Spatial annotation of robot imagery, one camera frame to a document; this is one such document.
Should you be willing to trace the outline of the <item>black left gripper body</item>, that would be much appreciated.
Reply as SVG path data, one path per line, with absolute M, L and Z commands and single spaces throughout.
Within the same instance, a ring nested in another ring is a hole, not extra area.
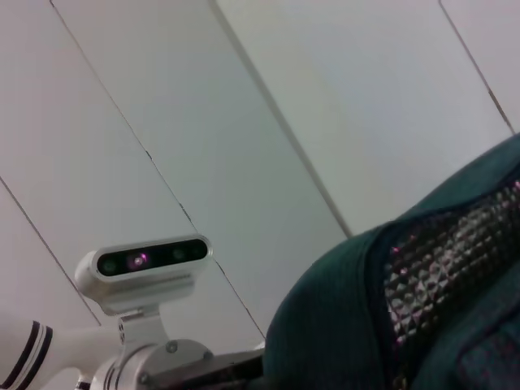
M 263 351 L 204 357 L 184 368 L 178 390 L 246 390 L 263 377 Z

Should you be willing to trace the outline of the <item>dark blue fabric bag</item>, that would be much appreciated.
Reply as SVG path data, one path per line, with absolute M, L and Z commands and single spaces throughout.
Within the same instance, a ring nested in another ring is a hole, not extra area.
M 263 370 L 269 390 L 520 390 L 520 134 L 318 259 Z

